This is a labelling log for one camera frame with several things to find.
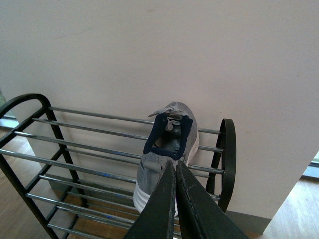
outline floor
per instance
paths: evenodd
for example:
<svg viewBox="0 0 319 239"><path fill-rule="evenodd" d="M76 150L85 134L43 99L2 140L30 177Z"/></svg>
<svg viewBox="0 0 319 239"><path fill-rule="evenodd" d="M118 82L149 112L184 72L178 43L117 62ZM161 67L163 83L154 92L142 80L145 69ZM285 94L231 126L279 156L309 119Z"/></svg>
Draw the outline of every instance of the floor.
<svg viewBox="0 0 319 239"><path fill-rule="evenodd" d="M16 138L8 145L7 150L18 149L19 152L33 154L28 142L24 138ZM26 183L32 175L39 171L38 163L27 162L21 159L8 158L10 165L22 175L21 180ZM36 189L42 194L50 194L58 198L48 184L39 185ZM288 198L284 201L278 212L271 220L263 235L247 233L251 239L315 239L319 238L319 182L301 179L295 185ZM44 204L39 207L48 211ZM63 220L69 220L68 215L62 215ZM101 231L100 227L83 223L82 227L91 227L93 231ZM108 230L104 232L108 237L122 238L124 230ZM30 209L25 205L14 187L0 170L0 238L1 239L48 239L46 231L39 224Z"/></svg>

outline metal bar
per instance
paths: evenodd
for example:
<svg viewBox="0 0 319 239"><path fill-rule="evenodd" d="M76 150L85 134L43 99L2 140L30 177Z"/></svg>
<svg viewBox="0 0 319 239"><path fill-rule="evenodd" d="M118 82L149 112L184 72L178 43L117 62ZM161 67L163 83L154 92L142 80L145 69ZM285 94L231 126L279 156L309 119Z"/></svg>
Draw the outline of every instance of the metal bar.
<svg viewBox="0 0 319 239"><path fill-rule="evenodd" d="M34 162L45 163L45 164L49 164L49 165L53 165L53 166L58 166L61 168L73 169L73 170L76 170L79 172L89 173L89 174L93 174L93 175L97 175L97 176L101 176L101 177L106 177L106 178L112 178L112 179L125 181L125 182L129 182L129 183L136 182L135 178L126 177L126 176L122 176L122 175L116 175L116 174L110 174L108 172L96 171L93 169L88 169L85 167L76 166L76 165L72 165L69 163L51 161L49 159L40 158L40 157L36 157L36 156L31 156L31 155L26 155L26 154L21 154L21 153L16 153L16 152L11 152L11 151L7 151L7 150L3 150L3 149L0 149L0 153L4 154L4 155L17 157L17 158L27 159L27 160L34 161Z"/></svg>
<svg viewBox="0 0 319 239"><path fill-rule="evenodd" d="M108 204L111 204L111 205L114 205L114 206L120 206L120 207L123 207L123 208L136 210L135 207L132 207L132 206L128 206L128 205L124 205L124 204L120 204L120 203L115 203L115 202L112 202L112 201L108 201L108 200L104 200L104 199L100 199L100 198L96 198L96 197L92 197L92 196L76 194L76 193L73 193L73 192L69 192L69 194L72 195L72 196L75 196L75 197L83 197L83 198L90 199L90 200L97 201L97 202L101 202L101 203L108 203Z"/></svg>
<svg viewBox="0 0 319 239"><path fill-rule="evenodd" d="M75 149L70 149L70 148L67 148L66 150L69 151L69 152L73 152L73 153L80 153L80 154L84 154L84 155L88 155L88 156L105 158L105 159L110 159L110 160L114 160L114 161L118 161L118 162L130 163L130 164L135 164L135 165L139 165L139 163L140 163L140 161L135 161L135 160L131 160L131 159L113 158L113 157L98 155L98 154L95 154L95 153L88 153L88 152L75 150Z"/></svg>
<svg viewBox="0 0 319 239"><path fill-rule="evenodd" d="M113 115L92 113L92 112L86 112L86 111L76 111L76 110L70 110L70 109L64 109L64 108L58 108L58 107L50 107L50 109L54 111L68 112L68 113L74 113L74 114L80 114L80 115L86 115L86 116L95 116L95 117L107 118L107 119L113 119L113 120L123 120L123 121L135 122L135 123L154 124L154 122L151 122L151 121L128 118L128 117L113 116Z"/></svg>
<svg viewBox="0 0 319 239"><path fill-rule="evenodd" d="M119 221L114 221L112 219L108 219L108 218L105 218L105 217L92 215L92 214L89 214L89 213L79 212L79 211L76 211L76 210L73 210L73 209L70 209L70 208L65 208L65 207L61 207L61 206L57 206L57 207L60 210L77 214L79 217L83 217L83 218L86 218L86 219L94 220L94 221L100 222L100 223L109 224L109 225L116 226L116 227L121 227L121 228L128 229L132 225L132 224L127 224L127 223L122 223L122 222L119 222Z"/></svg>
<svg viewBox="0 0 319 239"><path fill-rule="evenodd" d="M100 189L105 189L105 190L113 190L114 192L121 192L124 193L128 196L133 196L134 191L132 190L128 190L128 189L124 189L124 188L119 188L119 187L114 187L114 186L110 186L110 185L105 185L105 184L99 184L99 183L93 183L90 181L85 181L80 179L79 182L83 185L87 185L87 186L91 186L91 187L95 187L95 188L100 188Z"/></svg>
<svg viewBox="0 0 319 239"><path fill-rule="evenodd" d="M47 123L50 125L58 125L58 126L63 126L63 127L67 127L67 128L75 128L75 129L81 129L81 130L85 130L85 131L110 134L110 135L121 136L121 137L126 137L126 138L147 140L147 137L140 136L140 135L120 133L120 132L114 132L114 131L98 129L98 128L91 128L91 127L84 127L84 126L80 126L80 125L76 125L76 124L62 123L62 122L51 121L51 120L46 120L46 119L43 120L43 119L33 118L33 120L35 122Z"/></svg>
<svg viewBox="0 0 319 239"><path fill-rule="evenodd" d="M134 139L140 139L140 140L147 140L147 138L148 138L148 137L140 136L140 135L120 133L120 132L108 131L108 130L91 128L91 127L84 127L84 126L75 125L75 124L50 121L50 120L46 120L46 119L43 120L43 119L33 118L33 120L36 122L47 123L50 125L58 125L58 126L63 126L63 127L68 127L68 128L75 128L75 129L97 132L97 133L105 133L105 134L110 134L110 135L115 135L115 136L126 137L126 138L134 138ZM209 146L199 146L198 149L205 150L205 151L211 151L211 152L222 152L223 151L222 148L209 147Z"/></svg>
<svg viewBox="0 0 319 239"><path fill-rule="evenodd" d="M199 165L195 165L195 164L189 164L188 168L198 170L198 171L208 172L208 173L224 174L224 170L222 170L222 169L204 167L204 166L199 166Z"/></svg>
<svg viewBox="0 0 319 239"><path fill-rule="evenodd" d="M175 170L173 163L169 161L140 216L123 239L172 238L174 234L175 194Z"/></svg>
<svg viewBox="0 0 319 239"><path fill-rule="evenodd" d="M99 193L107 193L107 194L112 194L121 198L127 198L127 199L133 199L132 196L126 195L126 194L122 194L122 193L117 193L117 192L112 192L109 190L104 190L104 189L100 189L100 188L95 188L95 187L91 187L91 186L87 186L87 185L82 185L79 183L73 183L73 182L68 182L68 181L63 181L60 179L56 179L56 178L51 178L51 177L46 177L46 176L40 176L41 179L44 180L48 180L48 181L53 181L53 182L57 182L60 184L64 184L64 185L68 185L68 186L72 186L72 187L76 187L76 188L81 188L81 189L86 189L86 190L90 190L90 191L94 191L94 192L99 192Z"/></svg>
<svg viewBox="0 0 319 239"><path fill-rule="evenodd" d="M58 158L62 155L63 149L59 149L57 153L51 158L52 161L58 160ZM29 182L29 184L26 186L26 192L29 193L35 185L40 181L39 176L46 174L47 171L52 167L52 165L46 164L40 172L37 173L37 175Z"/></svg>
<svg viewBox="0 0 319 239"><path fill-rule="evenodd" d="M210 152L217 152L217 153L221 153L223 151L222 148L208 147L208 146L199 146L198 149L210 151Z"/></svg>
<svg viewBox="0 0 319 239"><path fill-rule="evenodd" d="M213 130L213 129L199 128L198 131L201 132L201 133L210 133L210 134L217 134L217 135L220 134L219 131Z"/></svg>
<svg viewBox="0 0 319 239"><path fill-rule="evenodd" d="M87 234L87 233L84 233L84 232L81 232L81 231L78 231L78 230L74 230L74 229L68 229L68 228L59 227L59 226L56 226L56 225L53 225L53 224L48 224L48 227L52 228L52 229L57 229L57 230L60 230L60 231L68 232L70 234L79 235L79 236L82 236L82 237L85 237L85 238L109 239L109 238L97 237L97 236L94 236L94 235L91 235L91 234Z"/></svg>
<svg viewBox="0 0 319 239"><path fill-rule="evenodd" d="M144 123L144 124L151 124L151 125L154 124L154 122L152 122L152 121L142 120L142 119L134 119L134 118L121 117L121 116L105 115L105 114L92 113L92 112L86 112L86 111L76 111L76 110L58 108L58 107L49 107L49 108L51 110L54 110L54 111L68 112L68 113L74 113L74 114L80 114L80 115L86 115L86 116L95 116L95 117L101 117L101 118L107 118L107 119L113 119L113 120L123 120L123 121ZM220 132L217 130L204 129L204 128L199 128L198 131L202 132L202 133L220 134Z"/></svg>
<svg viewBox="0 0 319 239"><path fill-rule="evenodd" d="M176 168L176 177L177 205L183 238L248 239L181 161Z"/></svg>
<svg viewBox="0 0 319 239"><path fill-rule="evenodd" d="M105 218L112 218L112 219L120 221L120 222L125 222L125 223L133 223L134 222L133 220L130 220L130 219L127 219L127 218L114 216L114 215L111 215L111 214L108 214L108 213L103 213L103 212L100 212L100 211L96 211L96 210L93 210L93 209L77 206L77 205L70 204L70 203L60 202L60 201L57 201L57 200L54 200L54 199L49 199L49 198L41 197L41 196L38 196L38 195L30 194L30 193L27 194L27 197L33 198L33 199L37 199L37 200L41 200L41 201L48 202L48 203L52 203L52 204L56 204L58 206L65 206L65 207L68 207L68 208L71 208L71 209L76 209L76 210L79 210L81 212L92 213L94 215L99 215L99 216L105 217Z"/></svg>
<svg viewBox="0 0 319 239"><path fill-rule="evenodd" d="M88 205L92 206L92 207L108 209L108 210L111 210L111 211L114 211L114 212L118 212L118 213L124 213L124 214L135 216L135 217L139 216L139 213L130 213L130 212L126 212L126 211L123 211L123 210L120 210L120 209L115 209L115 208L104 206L104 205L100 205L100 204L88 203Z"/></svg>
<svg viewBox="0 0 319 239"><path fill-rule="evenodd" d="M24 202L28 205L28 207L31 209L35 217L39 220L41 225L44 227L46 232L50 235L52 239L58 239L59 237L56 235L53 229L47 227L47 221L42 214L41 210L38 208L38 206L35 204L35 202L26 196L26 190L23 186L23 184L20 182L14 171L9 166L8 162L5 160L3 155L0 155L0 168L4 172L4 174L7 176L8 180L11 182L11 184L15 187L17 192L20 194Z"/></svg>
<svg viewBox="0 0 319 239"><path fill-rule="evenodd" d="M105 149L105 148L89 146L89 145L80 144L80 143L73 143L73 142L69 142L69 141L65 141L65 140L61 140L61 139L54 139L54 138L49 138L49 137L40 136L40 135L33 135L33 134L23 133L23 132L15 132L15 134L22 136L22 137L26 137L26 138L33 138L33 139L42 140L42 141L46 141L46 142L58 143L58 144L68 145L68 146L73 146L73 147L78 147L78 148L84 148L84 149L89 149L89 150L103 152L103 153L125 156L125 157L129 157L129 158L136 158L136 159L141 158L140 155L136 155L136 154L124 153L124 152L120 152L120 151L109 150L109 149Z"/></svg>

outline white wall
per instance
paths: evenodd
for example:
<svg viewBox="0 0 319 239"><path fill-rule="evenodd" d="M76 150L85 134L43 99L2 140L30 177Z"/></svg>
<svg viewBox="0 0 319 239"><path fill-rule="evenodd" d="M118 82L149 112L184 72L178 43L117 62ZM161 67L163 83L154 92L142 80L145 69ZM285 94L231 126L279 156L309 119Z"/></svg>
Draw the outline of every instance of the white wall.
<svg viewBox="0 0 319 239"><path fill-rule="evenodd" d="M271 218L319 149L316 1L1 1L0 87L146 119L233 119L229 210Z"/></svg>

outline gray sneaker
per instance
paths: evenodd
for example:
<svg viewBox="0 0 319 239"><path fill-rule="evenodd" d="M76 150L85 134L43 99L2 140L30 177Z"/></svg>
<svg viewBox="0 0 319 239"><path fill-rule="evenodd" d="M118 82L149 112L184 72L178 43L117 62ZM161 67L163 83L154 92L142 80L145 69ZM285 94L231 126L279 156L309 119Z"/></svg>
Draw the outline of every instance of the gray sneaker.
<svg viewBox="0 0 319 239"><path fill-rule="evenodd" d="M175 169L179 160L188 165L199 146L197 123L187 105L172 102L149 116L153 115L156 117L144 145L133 195L134 206L139 212L162 176L166 163L172 161Z"/></svg>

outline metal shoe rack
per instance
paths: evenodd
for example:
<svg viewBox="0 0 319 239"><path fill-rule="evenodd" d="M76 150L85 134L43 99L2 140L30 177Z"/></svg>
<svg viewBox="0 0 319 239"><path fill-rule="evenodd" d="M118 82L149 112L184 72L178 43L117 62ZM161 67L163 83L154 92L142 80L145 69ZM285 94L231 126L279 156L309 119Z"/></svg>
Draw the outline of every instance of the metal shoe rack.
<svg viewBox="0 0 319 239"><path fill-rule="evenodd" d="M112 167L117 167L118 163L120 163L136 171L136 165L139 164L141 156L130 152L114 150L107 146L94 146L91 145L90 142L82 144L69 139L66 140L62 132L72 129L78 130L78 132L81 132L83 135L95 133L99 137L103 136L105 138L113 135L131 140L140 140L141 148L136 150L142 152L143 141L147 139L147 136L110 131L108 129L112 128L112 122L116 124L117 122L124 121L126 125L129 124L135 128L136 125L142 124L144 125L143 127L148 127L150 132L153 122L57 108L51 106L50 101L41 94L21 95L8 101L0 108L0 119L6 112L21 103L35 101L41 103L40 108L0 140L0 167L9 181L53 239L65 239L78 236L92 239L106 239L112 238L112 236L106 233L112 227L128 230L139 216L139 213L133 205L132 189L134 189L136 179L134 176L125 175L125 171L122 174L114 173ZM92 125L94 126L69 122L69 119L82 116L90 117L92 120L89 121L92 121ZM95 124L94 119L108 119L109 123L108 125ZM28 129L30 127L34 128L36 125L46 125L46 127L53 132L54 137L28 133ZM200 151L211 153L211 167L189 164L188 168L198 179L207 178L207 192L212 199L216 201L221 210L225 212L232 196L235 181L236 136L234 124L232 120L224 119L220 130L199 129L199 132L202 137L212 134L217 135L216 147L203 145L199 147ZM50 143L57 148L57 151L50 157L45 158L3 149L3 147L17 136L26 137L37 143L43 142L46 145ZM114 142L112 141L110 147L114 145L113 143L116 143L116 140L114 140ZM19 175L14 172L7 162L6 158L8 156L39 162L42 165L42 169L24 186L21 183ZM93 158L98 158L104 167L102 168L95 164L91 166L90 159ZM70 176L52 175L51 169L55 169L54 171L64 170ZM216 175L221 175L220 180L216 181L221 183L221 185L216 185ZM44 197L33 192L37 184L42 181L49 181L52 185L63 189L63 192L59 195L59 199ZM215 188L221 188L218 195L215 194ZM43 210L39 208L38 202L44 203L46 208L50 207L52 209L48 214L45 214L42 212ZM53 221L58 221L60 212L72 215L73 219L70 224L63 226L53 223ZM96 230L90 232L86 226L79 227L78 225L81 224L81 220L97 223L99 231L101 232L102 229L102 233L98 234ZM182 238L178 216L175 218L174 225L174 238Z"/></svg>

